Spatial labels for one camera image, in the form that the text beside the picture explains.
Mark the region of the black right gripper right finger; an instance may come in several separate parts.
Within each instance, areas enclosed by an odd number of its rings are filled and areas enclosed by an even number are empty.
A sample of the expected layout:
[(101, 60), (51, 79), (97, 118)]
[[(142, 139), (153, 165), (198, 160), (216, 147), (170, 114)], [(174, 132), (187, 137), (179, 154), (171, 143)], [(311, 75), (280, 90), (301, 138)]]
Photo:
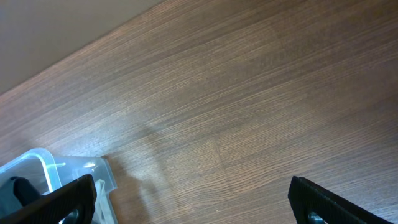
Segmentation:
[(304, 177), (292, 177), (288, 199), (298, 224), (391, 224)]

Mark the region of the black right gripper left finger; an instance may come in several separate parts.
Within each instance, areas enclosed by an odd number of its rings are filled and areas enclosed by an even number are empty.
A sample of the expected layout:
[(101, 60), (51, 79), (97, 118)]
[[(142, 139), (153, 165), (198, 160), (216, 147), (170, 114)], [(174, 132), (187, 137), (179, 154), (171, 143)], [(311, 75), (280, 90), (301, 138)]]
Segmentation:
[(95, 212), (93, 177), (83, 175), (1, 218), (1, 223), (91, 223)]

